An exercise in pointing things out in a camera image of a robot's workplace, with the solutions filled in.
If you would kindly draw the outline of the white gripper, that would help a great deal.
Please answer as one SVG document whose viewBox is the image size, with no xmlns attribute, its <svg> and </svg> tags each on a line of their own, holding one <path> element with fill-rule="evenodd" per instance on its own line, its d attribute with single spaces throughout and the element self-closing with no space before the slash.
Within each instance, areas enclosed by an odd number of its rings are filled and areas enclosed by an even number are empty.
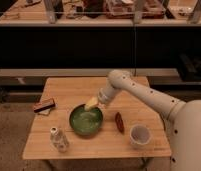
<svg viewBox="0 0 201 171">
<path fill-rule="evenodd" d="M 98 92 L 97 97 L 92 97 L 84 106 L 86 111 L 98 106 L 99 102 L 102 104 L 109 104 L 113 101 L 115 96 L 118 94 L 119 89 L 114 88 L 112 85 L 107 84 L 101 88 Z"/>
</svg>

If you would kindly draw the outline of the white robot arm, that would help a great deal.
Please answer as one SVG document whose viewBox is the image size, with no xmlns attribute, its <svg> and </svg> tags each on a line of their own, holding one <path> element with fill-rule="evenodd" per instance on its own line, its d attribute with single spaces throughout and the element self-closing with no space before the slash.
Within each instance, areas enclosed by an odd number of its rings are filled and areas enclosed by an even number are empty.
<svg viewBox="0 0 201 171">
<path fill-rule="evenodd" d="M 125 70 L 112 70 L 107 83 L 85 109 L 109 104 L 120 91 L 138 98 L 173 124 L 171 171 L 201 171 L 201 100 L 182 101 L 137 83 Z"/>
</svg>

